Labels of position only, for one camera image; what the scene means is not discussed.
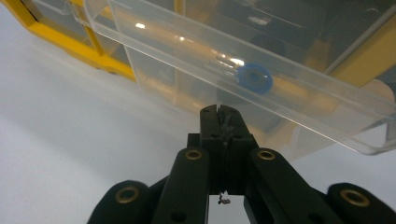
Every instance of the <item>transparent container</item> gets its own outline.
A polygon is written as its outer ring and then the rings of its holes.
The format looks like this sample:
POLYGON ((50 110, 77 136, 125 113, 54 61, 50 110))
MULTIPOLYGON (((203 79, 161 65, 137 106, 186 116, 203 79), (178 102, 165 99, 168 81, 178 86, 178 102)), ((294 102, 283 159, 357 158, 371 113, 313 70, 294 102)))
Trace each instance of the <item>transparent container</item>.
POLYGON ((332 141, 364 154, 395 148, 394 103, 211 25, 221 2, 85 0, 85 9, 95 32, 124 45, 145 93, 174 108, 235 107, 262 147, 290 159, 332 141))
POLYGON ((84 27, 75 21, 66 0, 22 0, 29 11, 41 23, 64 33, 78 42, 92 46, 84 27))
MULTIPOLYGON (((84 26, 91 27, 90 22, 88 21, 85 14, 85 9, 77 4, 74 4, 73 2, 70 2, 70 5, 73 9, 72 11, 76 21, 83 24, 84 26)), ((111 56, 111 58, 114 58, 119 62, 129 64, 125 48, 121 43, 107 38, 103 35, 99 35, 97 33, 93 33, 93 35, 95 41, 99 43, 99 48, 103 51, 105 55, 109 55, 111 56)))
POLYGON ((326 74, 396 11, 394 1, 175 2, 188 18, 326 74))

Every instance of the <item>white table surface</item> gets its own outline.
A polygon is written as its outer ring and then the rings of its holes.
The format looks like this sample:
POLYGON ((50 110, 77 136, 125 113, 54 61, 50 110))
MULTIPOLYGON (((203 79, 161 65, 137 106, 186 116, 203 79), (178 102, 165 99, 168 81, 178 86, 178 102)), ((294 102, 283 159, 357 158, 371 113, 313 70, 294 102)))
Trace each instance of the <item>white table surface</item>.
MULTIPOLYGON (((198 118, 31 35, 0 5, 0 223, 86 223, 114 184, 168 175, 198 132, 198 118)), ((292 165, 316 189, 350 182, 396 209, 396 151, 334 144, 292 165)), ((209 223, 248 223, 241 198, 217 199, 209 223)))

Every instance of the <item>brass insert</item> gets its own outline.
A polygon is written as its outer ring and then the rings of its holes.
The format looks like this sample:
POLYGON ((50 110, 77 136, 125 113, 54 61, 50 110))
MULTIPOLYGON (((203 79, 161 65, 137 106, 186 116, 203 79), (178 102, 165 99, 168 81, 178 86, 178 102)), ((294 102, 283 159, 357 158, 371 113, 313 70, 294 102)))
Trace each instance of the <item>brass insert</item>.
POLYGON ((370 205, 370 200, 364 196, 363 194, 357 192, 353 189, 342 189, 340 191, 341 196, 347 202, 359 206, 359 207, 367 207, 370 205))
POLYGON ((271 161, 273 160, 276 156, 274 153, 270 152, 270 151, 260 151, 259 153, 257 153, 257 156, 262 159, 262 160, 266 160, 266 161, 271 161))
POLYGON ((202 152, 198 150, 189 150, 186 152, 186 158, 192 161, 199 160, 202 158, 202 152))
POLYGON ((133 202, 139 196, 139 189, 134 186, 128 186, 120 189, 116 194, 116 201, 118 203, 133 202))

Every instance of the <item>yellow frame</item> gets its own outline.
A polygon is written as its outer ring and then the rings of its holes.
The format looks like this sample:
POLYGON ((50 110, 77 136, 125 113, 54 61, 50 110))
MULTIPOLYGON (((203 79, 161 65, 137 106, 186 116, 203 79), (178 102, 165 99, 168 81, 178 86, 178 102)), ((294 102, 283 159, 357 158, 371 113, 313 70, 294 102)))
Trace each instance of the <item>yellow frame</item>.
MULTIPOLYGON (((131 65, 122 63, 109 55, 104 54, 102 47, 90 27, 83 26, 92 42, 93 48, 38 22, 20 0, 0 0, 0 2, 6 6, 14 17, 17 18, 20 24, 33 35, 49 41, 66 51, 71 56, 89 64, 92 67, 103 69, 109 73, 120 74, 132 81, 135 81, 131 65)), ((72 0, 70 2, 80 7, 83 6, 82 0, 72 0)))
POLYGON ((382 75, 395 64, 396 15, 393 15, 330 75, 360 87, 382 75))

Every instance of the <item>blue washer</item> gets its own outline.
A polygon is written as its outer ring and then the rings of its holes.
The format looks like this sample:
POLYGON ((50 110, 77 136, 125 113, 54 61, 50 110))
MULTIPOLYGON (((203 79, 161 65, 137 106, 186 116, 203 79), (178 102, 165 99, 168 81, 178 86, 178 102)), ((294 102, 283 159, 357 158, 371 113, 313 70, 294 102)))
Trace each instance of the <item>blue washer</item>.
POLYGON ((271 74, 267 69, 256 63, 247 63, 236 69, 239 85, 258 94, 265 94, 274 85, 271 74))

